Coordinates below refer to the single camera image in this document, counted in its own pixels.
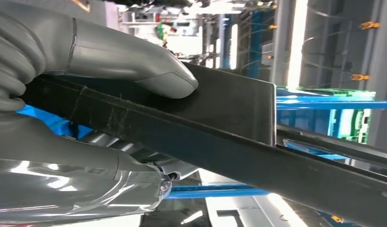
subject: blue metal frame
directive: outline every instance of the blue metal frame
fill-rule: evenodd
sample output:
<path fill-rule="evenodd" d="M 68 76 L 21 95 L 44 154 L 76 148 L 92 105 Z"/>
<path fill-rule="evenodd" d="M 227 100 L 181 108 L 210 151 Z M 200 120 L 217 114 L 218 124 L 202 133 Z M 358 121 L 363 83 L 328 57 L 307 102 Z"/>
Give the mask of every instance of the blue metal frame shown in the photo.
<path fill-rule="evenodd" d="M 267 195 L 268 191 L 257 189 L 246 184 L 189 185 L 174 186 L 167 200 L 198 199 L 207 197 L 254 196 Z"/>
<path fill-rule="evenodd" d="M 259 32 L 262 29 L 262 13 L 253 12 L 252 13 L 252 24 L 251 24 L 251 38 L 250 38 L 250 52 L 249 52 L 249 62 L 252 62 L 247 67 L 247 77 L 258 78 L 259 76 L 259 67 L 260 59 L 262 54 L 260 53 L 260 43 L 262 38 L 262 32 Z"/>
<path fill-rule="evenodd" d="M 387 101 L 300 101 L 277 102 L 277 110 L 387 109 Z"/>

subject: robotic arm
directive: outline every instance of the robotic arm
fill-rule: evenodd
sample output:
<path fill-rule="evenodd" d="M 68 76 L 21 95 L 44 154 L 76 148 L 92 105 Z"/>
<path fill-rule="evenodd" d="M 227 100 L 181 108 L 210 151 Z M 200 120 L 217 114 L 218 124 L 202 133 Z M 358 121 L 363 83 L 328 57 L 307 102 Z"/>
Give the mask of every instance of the robotic arm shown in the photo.
<path fill-rule="evenodd" d="M 154 209 L 167 175 L 125 152 L 54 135 L 15 113 L 43 72 L 125 79 L 169 98 L 198 82 L 168 50 L 139 38 L 0 0 L 0 225 L 51 226 Z"/>

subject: green plastic container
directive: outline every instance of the green plastic container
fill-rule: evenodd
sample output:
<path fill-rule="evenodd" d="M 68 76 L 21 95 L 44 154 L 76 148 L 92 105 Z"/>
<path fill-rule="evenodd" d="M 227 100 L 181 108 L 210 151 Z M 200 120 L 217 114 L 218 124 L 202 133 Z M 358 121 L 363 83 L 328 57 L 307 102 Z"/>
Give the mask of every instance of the green plastic container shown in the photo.
<path fill-rule="evenodd" d="M 352 89 L 303 89 L 321 95 L 359 97 L 359 101 L 373 100 L 376 96 L 374 91 L 352 90 Z M 338 138 L 366 144 L 371 117 L 371 110 L 342 110 L 336 113 L 336 125 L 334 135 Z"/>

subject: orange bracket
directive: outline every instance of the orange bracket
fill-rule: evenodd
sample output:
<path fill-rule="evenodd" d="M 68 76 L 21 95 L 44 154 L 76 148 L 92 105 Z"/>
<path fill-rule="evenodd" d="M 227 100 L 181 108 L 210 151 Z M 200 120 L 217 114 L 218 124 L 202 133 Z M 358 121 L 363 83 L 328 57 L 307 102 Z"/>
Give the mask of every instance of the orange bracket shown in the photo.
<path fill-rule="evenodd" d="M 380 23 L 379 22 L 369 21 L 369 22 L 365 22 L 365 23 L 361 24 L 361 29 L 362 30 L 378 28 L 378 27 L 380 27 Z"/>
<path fill-rule="evenodd" d="M 338 217 L 336 215 L 332 215 L 332 219 L 337 222 L 337 223 L 344 223 L 344 219 L 342 219 L 341 217 Z"/>
<path fill-rule="evenodd" d="M 353 74 L 351 80 L 368 80 L 369 78 L 369 75 Z"/>
<path fill-rule="evenodd" d="M 85 4 L 80 2 L 79 0 L 71 0 L 73 3 L 75 3 L 77 6 L 81 7 L 86 12 L 90 12 L 90 4 L 89 1 L 86 1 Z"/>

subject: reflective surface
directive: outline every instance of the reflective surface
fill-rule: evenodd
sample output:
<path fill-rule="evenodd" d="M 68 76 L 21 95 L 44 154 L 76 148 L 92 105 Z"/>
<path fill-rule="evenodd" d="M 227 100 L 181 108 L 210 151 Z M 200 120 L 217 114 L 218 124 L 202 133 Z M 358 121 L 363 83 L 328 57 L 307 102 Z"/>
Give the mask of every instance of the reflective surface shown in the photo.
<path fill-rule="evenodd" d="M 51 226 L 151 211 L 170 190 L 170 179 L 159 172 L 0 159 L 0 225 Z"/>

